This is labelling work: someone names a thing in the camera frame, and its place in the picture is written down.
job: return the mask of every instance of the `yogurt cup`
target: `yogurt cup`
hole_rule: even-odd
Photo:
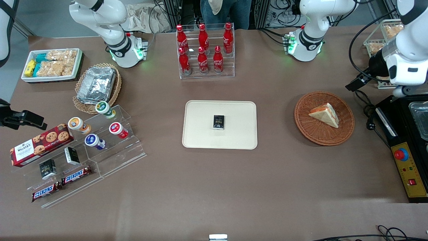
[[[116,115],[116,111],[113,110],[106,101],[98,102],[95,106],[95,110],[98,113],[103,114],[107,119],[111,119]]]
[[[128,130],[123,128],[119,122],[113,122],[109,127],[110,133],[117,135],[120,139],[125,139],[128,136]]]
[[[90,147],[95,147],[98,150],[102,150],[106,147],[106,142],[100,139],[96,134],[89,134],[85,138],[85,144]]]
[[[89,134],[91,126],[84,123],[79,117],[73,117],[68,121],[68,127],[72,130],[81,132],[82,134]]]

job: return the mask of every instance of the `sandwich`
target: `sandwich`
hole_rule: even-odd
[[[314,117],[315,119],[320,120],[334,128],[339,128],[339,119],[333,107],[329,103],[312,109],[309,112],[309,116]]]

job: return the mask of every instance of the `wicker basket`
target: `wicker basket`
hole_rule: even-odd
[[[330,103],[339,118],[339,128],[331,127],[324,122],[309,116],[309,112],[320,105]],[[302,134],[309,140],[324,146],[339,145],[354,131],[354,115],[349,106],[336,95],[323,91],[304,95],[294,109],[294,120]]]
[[[117,70],[117,68],[115,66],[113,66],[109,63],[99,63],[99,64],[94,65],[93,67],[100,67],[100,68],[109,67],[109,68],[116,70],[116,78],[114,79],[114,86],[113,86],[113,89],[111,91],[110,100],[108,102],[108,104],[110,106],[113,106],[114,102],[117,99],[117,96],[119,95],[120,87],[122,85],[122,78],[120,77],[119,71]],[[82,85],[82,81],[85,78],[86,71],[82,74],[79,81],[77,82],[76,88],[74,88],[76,90],[76,94],[79,92],[79,89]],[[95,105],[89,105],[89,104],[81,103],[77,99],[77,95],[73,97],[73,103],[74,103],[75,107],[80,111],[83,111],[83,112],[86,112],[89,114],[98,114],[98,112],[95,110]]]

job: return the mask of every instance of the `coca-cola bottle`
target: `coca-cola bottle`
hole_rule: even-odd
[[[201,72],[201,74],[208,74],[209,69],[208,69],[208,59],[207,56],[205,55],[205,49],[203,47],[199,47],[198,49],[199,51],[199,55],[198,55],[198,63],[199,63],[199,71]]]
[[[187,43],[186,34],[183,32],[183,26],[177,25],[177,42],[178,47],[183,48],[186,54],[189,53],[189,44]]]
[[[186,55],[186,51],[184,48],[179,48],[178,53],[180,54],[178,60],[181,66],[181,72],[185,75],[191,74],[192,68],[190,68],[189,57]]]
[[[210,54],[210,44],[207,31],[205,31],[205,24],[199,24],[199,46],[204,48],[205,54]]]
[[[214,50],[214,71],[216,74],[221,74],[223,73],[223,56],[221,55],[220,46],[216,46]]]
[[[223,46],[225,54],[231,54],[233,52],[232,24],[229,22],[226,23],[226,30],[223,34]]]

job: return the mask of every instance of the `aluminum foil container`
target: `aluminum foil container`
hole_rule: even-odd
[[[83,104],[91,105],[95,105],[100,101],[108,101],[115,77],[116,71],[112,68],[89,68],[77,93],[77,99]]]

